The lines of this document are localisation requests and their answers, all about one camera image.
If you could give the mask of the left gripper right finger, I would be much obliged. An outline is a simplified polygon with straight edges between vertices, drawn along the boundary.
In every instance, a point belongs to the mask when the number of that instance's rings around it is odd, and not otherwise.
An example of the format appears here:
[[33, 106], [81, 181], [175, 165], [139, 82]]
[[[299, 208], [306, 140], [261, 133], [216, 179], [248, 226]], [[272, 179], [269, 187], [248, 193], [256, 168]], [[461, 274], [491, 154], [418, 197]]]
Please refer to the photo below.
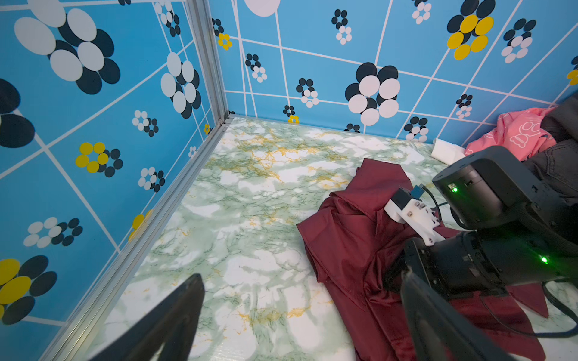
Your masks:
[[513, 359], [411, 270], [402, 273], [400, 297], [417, 359]]

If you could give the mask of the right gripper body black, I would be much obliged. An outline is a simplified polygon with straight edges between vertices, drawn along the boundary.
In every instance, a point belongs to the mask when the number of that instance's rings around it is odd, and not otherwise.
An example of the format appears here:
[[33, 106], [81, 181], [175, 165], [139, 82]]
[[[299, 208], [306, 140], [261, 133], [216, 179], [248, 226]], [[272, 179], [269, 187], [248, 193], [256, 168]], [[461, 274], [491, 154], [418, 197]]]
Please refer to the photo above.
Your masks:
[[417, 237], [407, 239], [392, 267], [383, 272], [383, 287], [400, 292], [401, 275], [411, 271], [445, 299], [506, 293], [506, 288], [542, 281], [541, 256], [533, 251], [528, 233], [505, 230], [458, 233], [432, 246]]

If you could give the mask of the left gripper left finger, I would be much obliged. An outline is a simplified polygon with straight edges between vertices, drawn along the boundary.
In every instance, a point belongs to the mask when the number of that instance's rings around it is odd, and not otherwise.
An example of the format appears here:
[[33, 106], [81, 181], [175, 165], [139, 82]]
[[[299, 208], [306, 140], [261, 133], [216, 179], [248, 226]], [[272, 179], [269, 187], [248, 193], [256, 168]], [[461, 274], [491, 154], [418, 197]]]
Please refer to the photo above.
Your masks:
[[94, 360], [187, 360], [203, 307], [205, 287], [193, 274]]

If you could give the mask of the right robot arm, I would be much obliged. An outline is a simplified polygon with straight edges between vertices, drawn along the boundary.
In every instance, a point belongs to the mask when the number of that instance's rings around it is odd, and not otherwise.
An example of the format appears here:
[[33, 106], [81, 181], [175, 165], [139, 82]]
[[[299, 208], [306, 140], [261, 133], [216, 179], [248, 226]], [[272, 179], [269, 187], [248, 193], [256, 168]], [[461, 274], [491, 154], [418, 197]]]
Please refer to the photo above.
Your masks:
[[577, 280], [577, 210], [506, 148], [493, 146], [441, 171], [434, 186], [460, 232], [445, 237], [422, 200], [423, 187], [398, 189], [385, 212], [415, 236], [384, 271], [398, 291], [410, 270], [447, 299], [504, 295], [512, 286]]

